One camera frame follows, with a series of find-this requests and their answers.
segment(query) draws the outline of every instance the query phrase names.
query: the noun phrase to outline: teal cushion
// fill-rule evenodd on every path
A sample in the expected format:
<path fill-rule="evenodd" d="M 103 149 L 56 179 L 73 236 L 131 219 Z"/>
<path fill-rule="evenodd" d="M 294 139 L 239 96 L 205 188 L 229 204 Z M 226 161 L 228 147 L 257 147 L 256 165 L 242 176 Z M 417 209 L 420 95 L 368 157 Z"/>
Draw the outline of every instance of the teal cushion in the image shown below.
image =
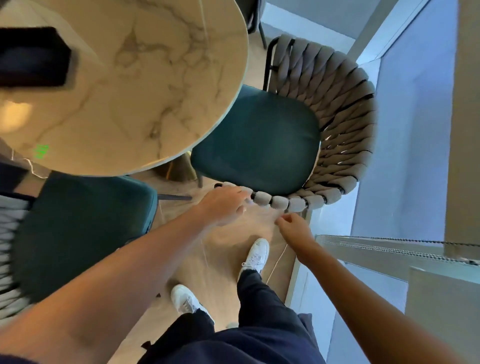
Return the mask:
<path fill-rule="evenodd" d="M 147 233 L 157 192 L 129 177 L 53 172 L 12 242 L 12 273 L 38 302 Z"/>
<path fill-rule="evenodd" d="M 230 112 L 192 152 L 202 175 L 271 195 L 307 181 L 320 147 L 315 114 L 302 102 L 243 85 Z"/>

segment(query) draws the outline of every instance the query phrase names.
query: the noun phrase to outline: hand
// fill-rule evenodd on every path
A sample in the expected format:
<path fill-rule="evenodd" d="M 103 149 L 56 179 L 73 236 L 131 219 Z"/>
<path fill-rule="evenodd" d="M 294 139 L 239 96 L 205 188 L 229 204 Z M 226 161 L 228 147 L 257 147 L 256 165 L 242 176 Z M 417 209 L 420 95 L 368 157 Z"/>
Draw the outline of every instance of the hand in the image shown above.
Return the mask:
<path fill-rule="evenodd" d="M 303 261 L 305 255 L 317 246 L 308 223 L 299 215 L 290 213 L 280 216 L 275 221 L 280 228 L 280 233 L 288 245 L 297 254 L 299 261 Z"/>
<path fill-rule="evenodd" d="M 240 187 L 217 187 L 205 195 L 195 206 L 196 211 L 206 218 L 207 225 L 227 225 L 245 211 L 243 203 L 249 202 L 250 194 Z"/>

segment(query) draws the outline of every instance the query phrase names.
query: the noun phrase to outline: wooden floor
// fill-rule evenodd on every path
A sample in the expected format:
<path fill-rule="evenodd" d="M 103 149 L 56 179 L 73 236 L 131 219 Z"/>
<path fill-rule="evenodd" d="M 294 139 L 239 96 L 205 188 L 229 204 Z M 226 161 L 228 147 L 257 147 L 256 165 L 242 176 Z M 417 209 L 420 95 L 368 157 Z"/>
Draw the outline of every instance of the wooden floor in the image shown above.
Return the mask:
<path fill-rule="evenodd" d="M 249 66 L 244 83 L 262 88 L 266 52 L 258 34 L 250 35 Z M 0 143 L 0 153 L 10 157 L 10 150 Z M 48 171 L 36 166 L 36 172 L 46 177 Z M 202 189 L 193 182 L 170 182 L 159 177 L 154 170 L 147 170 L 134 175 L 153 186 L 162 194 L 190 194 L 191 202 L 161 201 L 157 210 L 153 228 L 159 227 L 175 218 L 197 203 L 209 191 L 212 180 L 205 180 Z M 38 195 L 44 180 L 29 174 L 17 191 Z M 272 273 L 272 269 L 285 248 L 285 241 L 274 225 L 279 212 L 269 207 L 250 207 L 235 223 L 216 228 L 202 238 L 192 248 L 189 255 L 177 269 L 160 298 L 156 298 L 152 306 L 135 325 L 123 341 L 110 364 L 136 363 L 144 350 L 140 347 L 147 340 L 155 341 L 167 327 L 178 317 L 169 298 L 169 289 L 178 282 L 188 286 L 207 308 L 216 322 L 216 330 L 223 330 L 227 324 L 237 322 L 240 303 L 237 298 L 236 280 L 242 262 L 250 246 L 259 238 L 270 242 L 270 256 L 262 276 L 264 281 Z M 269 286 L 285 300 L 295 254 L 288 247 L 279 261 Z"/>

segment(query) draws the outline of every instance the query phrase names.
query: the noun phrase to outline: round table top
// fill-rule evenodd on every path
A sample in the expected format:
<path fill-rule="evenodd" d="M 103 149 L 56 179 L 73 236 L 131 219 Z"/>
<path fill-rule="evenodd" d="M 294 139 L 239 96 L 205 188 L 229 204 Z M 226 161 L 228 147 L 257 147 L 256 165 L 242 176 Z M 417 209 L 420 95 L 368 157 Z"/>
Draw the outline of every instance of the round table top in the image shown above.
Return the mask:
<path fill-rule="evenodd" d="M 234 0 L 11 0 L 0 10 L 0 27 L 32 26 L 56 28 L 76 61 L 65 86 L 0 88 L 0 137 L 52 170 L 116 176 L 172 160 L 222 121 L 245 76 Z"/>

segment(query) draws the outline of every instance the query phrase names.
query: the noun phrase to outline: white sneaker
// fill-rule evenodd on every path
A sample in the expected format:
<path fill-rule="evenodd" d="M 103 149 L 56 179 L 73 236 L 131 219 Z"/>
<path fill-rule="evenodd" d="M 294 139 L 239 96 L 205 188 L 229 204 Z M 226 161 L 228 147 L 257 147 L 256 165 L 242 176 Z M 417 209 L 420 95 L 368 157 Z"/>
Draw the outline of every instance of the white sneaker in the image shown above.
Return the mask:
<path fill-rule="evenodd" d="M 247 269 L 253 269 L 258 273 L 261 273 L 265 263 L 267 262 L 269 252 L 270 244 L 268 243 L 267 239 L 257 239 L 250 248 L 247 260 L 241 264 L 242 269 L 240 269 L 240 274 L 237 280 L 240 279 L 242 272 Z"/>
<path fill-rule="evenodd" d="M 177 284 L 173 287 L 170 297 L 173 305 L 181 314 L 193 314 L 197 310 L 202 310 L 210 316 L 207 309 L 201 305 L 193 292 L 183 284 Z"/>

